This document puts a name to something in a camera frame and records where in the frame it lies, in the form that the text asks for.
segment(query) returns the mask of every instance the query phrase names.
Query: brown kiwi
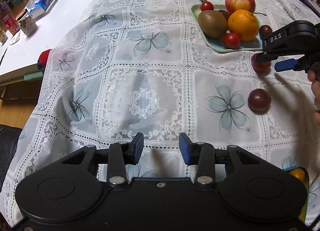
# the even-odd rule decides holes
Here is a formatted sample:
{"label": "brown kiwi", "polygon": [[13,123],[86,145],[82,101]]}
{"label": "brown kiwi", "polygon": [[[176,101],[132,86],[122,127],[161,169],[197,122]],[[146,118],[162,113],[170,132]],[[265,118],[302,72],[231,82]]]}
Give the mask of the brown kiwi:
{"label": "brown kiwi", "polygon": [[219,11],[201,11],[198,23],[203,33],[211,38],[220,38],[228,30],[228,23]]}

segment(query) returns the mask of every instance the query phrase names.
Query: white table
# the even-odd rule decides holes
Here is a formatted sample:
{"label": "white table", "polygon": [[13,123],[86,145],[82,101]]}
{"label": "white table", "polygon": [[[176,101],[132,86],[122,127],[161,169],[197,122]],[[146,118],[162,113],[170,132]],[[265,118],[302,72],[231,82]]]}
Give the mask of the white table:
{"label": "white table", "polygon": [[0,83],[11,82],[38,71],[36,64],[39,55],[58,45],[66,33],[77,25],[83,10],[91,1],[58,0],[46,16],[36,21],[38,30],[35,34],[27,38],[21,32],[20,40],[14,45],[9,45],[12,35],[7,31],[8,40],[0,47],[1,58],[9,46],[0,65]]}

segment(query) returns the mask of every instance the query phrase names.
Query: orange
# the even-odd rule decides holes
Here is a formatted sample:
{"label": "orange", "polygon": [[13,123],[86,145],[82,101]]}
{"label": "orange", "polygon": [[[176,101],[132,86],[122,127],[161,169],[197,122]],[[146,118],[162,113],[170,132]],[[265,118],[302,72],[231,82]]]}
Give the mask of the orange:
{"label": "orange", "polygon": [[230,32],[238,34],[242,41],[254,40],[259,32],[257,18],[246,10],[237,10],[228,19]]}
{"label": "orange", "polygon": [[293,176],[295,176],[297,179],[303,181],[304,180],[304,170],[303,169],[300,169],[300,168],[297,168],[297,169],[294,169],[294,170],[290,170],[289,173]]}

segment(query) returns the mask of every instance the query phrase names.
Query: metal bolt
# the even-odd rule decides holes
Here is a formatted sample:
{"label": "metal bolt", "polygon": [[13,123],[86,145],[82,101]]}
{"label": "metal bolt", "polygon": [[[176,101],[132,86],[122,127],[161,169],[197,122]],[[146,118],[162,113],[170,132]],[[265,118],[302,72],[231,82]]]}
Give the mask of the metal bolt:
{"label": "metal bolt", "polygon": [[197,182],[199,182],[203,185],[207,185],[207,184],[210,184],[211,182],[213,182],[213,179],[209,176],[200,176],[197,178]]}
{"label": "metal bolt", "polygon": [[159,187],[159,188],[163,188],[164,186],[165,186],[164,182],[157,183],[157,187]]}
{"label": "metal bolt", "polygon": [[124,178],[122,178],[121,176],[113,176],[109,179],[109,182],[113,185],[119,185],[124,183]]}

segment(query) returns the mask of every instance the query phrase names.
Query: white floral wreath embroidery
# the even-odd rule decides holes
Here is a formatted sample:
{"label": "white floral wreath embroidery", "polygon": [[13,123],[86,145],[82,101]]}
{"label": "white floral wreath embroidery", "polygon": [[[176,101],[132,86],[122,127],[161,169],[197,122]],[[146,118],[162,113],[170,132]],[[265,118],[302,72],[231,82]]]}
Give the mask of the white floral wreath embroidery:
{"label": "white floral wreath embroidery", "polygon": [[[156,94],[153,90],[147,91],[146,88],[140,88],[140,92],[134,91],[130,94],[130,101],[127,104],[130,104],[129,111],[132,115],[139,115],[139,118],[146,118],[146,114],[152,114],[156,111],[156,104],[158,100],[155,98]],[[149,103],[146,108],[140,108],[137,105],[137,101],[140,97],[145,97],[149,100]]]}

